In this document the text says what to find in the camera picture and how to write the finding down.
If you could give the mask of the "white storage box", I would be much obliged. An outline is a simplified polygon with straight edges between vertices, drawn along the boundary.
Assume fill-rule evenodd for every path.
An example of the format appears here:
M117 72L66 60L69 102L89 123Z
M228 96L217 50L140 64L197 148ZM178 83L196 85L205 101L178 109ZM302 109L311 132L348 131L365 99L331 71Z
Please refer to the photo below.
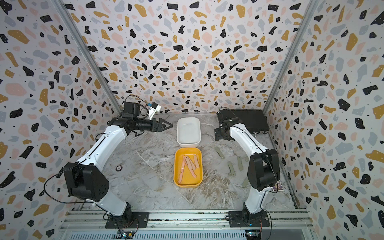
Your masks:
M198 118L188 117L178 120L177 142L181 148L198 147L201 139L201 124Z

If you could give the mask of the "pink folding knife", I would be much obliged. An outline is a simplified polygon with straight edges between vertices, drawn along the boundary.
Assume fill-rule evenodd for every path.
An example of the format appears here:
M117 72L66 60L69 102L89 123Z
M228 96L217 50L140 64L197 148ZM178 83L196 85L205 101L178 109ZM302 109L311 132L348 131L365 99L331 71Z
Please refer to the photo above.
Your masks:
M196 166L193 164L193 161L191 160L191 158L189 156L184 156L184 160L187 162L188 168L190 170L196 169Z

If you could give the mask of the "long pink fruit knife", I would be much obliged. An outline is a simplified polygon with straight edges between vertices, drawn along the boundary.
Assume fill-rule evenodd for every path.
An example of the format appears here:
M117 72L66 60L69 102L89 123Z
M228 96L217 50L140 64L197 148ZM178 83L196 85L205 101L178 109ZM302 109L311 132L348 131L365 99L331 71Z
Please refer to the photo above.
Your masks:
M183 180L185 165L186 165L185 157L182 156L182 163L181 163L180 173L179 173L179 177L178 177L178 184L179 185L182 183L182 180Z

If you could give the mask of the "pink folding knife angled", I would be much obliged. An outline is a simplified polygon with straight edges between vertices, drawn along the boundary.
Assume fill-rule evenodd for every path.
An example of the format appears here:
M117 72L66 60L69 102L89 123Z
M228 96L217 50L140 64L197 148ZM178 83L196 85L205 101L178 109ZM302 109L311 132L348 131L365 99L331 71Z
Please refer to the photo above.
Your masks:
M195 167L198 169L200 167L198 156L194 154L193 157L194 157Z

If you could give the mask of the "yellow storage box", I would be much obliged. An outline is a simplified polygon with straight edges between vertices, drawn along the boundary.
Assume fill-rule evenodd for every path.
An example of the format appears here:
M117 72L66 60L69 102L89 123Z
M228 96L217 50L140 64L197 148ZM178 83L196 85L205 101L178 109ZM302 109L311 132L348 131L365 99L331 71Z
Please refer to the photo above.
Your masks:
M195 188L203 181L202 153L198 148L181 148L175 154L174 182L180 188Z

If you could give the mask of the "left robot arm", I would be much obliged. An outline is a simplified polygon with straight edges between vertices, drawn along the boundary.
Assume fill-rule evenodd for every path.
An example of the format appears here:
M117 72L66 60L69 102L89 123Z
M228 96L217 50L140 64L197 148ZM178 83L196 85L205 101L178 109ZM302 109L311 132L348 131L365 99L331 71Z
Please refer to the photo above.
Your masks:
M152 103L146 106L144 117L140 116L141 107L139 103L125 102L121 114L108 121L106 130L95 145L63 169L70 196L94 203L123 226L134 220L132 207L110 190L110 183L102 171L113 151L130 133L138 137L144 131L163 132L173 126L164 119L154 119L154 115L161 110L160 105Z

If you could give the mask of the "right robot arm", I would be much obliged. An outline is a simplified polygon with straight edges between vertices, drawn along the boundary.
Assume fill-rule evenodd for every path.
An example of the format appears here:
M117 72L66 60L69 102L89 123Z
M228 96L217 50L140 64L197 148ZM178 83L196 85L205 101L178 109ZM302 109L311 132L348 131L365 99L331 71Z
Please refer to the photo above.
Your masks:
M215 129L215 140L236 141L249 157L247 179L251 188L241 217L247 226L251 226L263 216L265 196L278 192L273 188L280 180L279 156L275 149L262 145L232 110L219 110L217 117L219 127Z

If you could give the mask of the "black carrying case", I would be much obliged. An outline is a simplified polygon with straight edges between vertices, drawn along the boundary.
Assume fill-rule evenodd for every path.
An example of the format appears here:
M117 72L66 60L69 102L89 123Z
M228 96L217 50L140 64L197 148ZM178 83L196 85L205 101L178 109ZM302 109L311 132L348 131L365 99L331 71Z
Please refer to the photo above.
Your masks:
M267 134L270 130L262 110L233 110L252 134Z

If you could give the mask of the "colourful card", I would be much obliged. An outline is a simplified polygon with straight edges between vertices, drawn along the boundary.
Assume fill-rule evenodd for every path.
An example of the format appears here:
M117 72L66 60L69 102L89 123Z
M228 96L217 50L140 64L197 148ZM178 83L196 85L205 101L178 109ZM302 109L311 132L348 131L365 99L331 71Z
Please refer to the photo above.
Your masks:
M273 191L274 191L274 192L281 192L281 191L283 191L283 190L284 190L284 188L283 188L281 182L277 182L277 183L275 184L275 186L273 186Z

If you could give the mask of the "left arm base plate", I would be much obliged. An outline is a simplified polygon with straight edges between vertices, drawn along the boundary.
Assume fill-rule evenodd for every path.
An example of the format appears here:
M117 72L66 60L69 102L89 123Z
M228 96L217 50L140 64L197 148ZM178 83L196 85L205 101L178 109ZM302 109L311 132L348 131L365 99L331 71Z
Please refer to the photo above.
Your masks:
M149 212L132 212L127 216L108 216L106 222L106 229L126 229L126 228L139 228L145 229L149 220Z

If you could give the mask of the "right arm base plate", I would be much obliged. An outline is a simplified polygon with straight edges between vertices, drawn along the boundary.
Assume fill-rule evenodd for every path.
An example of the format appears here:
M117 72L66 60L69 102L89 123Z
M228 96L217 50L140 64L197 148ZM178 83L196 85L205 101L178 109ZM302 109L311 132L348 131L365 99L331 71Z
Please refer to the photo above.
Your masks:
M256 214L250 214L247 210L229 211L226 219L229 221L231 228L261 228L270 226L270 219L266 211Z

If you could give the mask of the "aluminium mounting rail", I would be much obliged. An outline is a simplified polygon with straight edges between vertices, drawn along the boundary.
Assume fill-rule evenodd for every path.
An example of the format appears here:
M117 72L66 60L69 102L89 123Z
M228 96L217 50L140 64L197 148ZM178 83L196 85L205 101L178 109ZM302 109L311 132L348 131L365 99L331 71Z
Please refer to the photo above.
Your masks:
M133 240L316 240L312 222L303 209L268 211L269 227L231 228L234 210L152 210L145 229L126 228ZM103 211L71 211L59 229L60 240L122 240L120 228L106 229Z

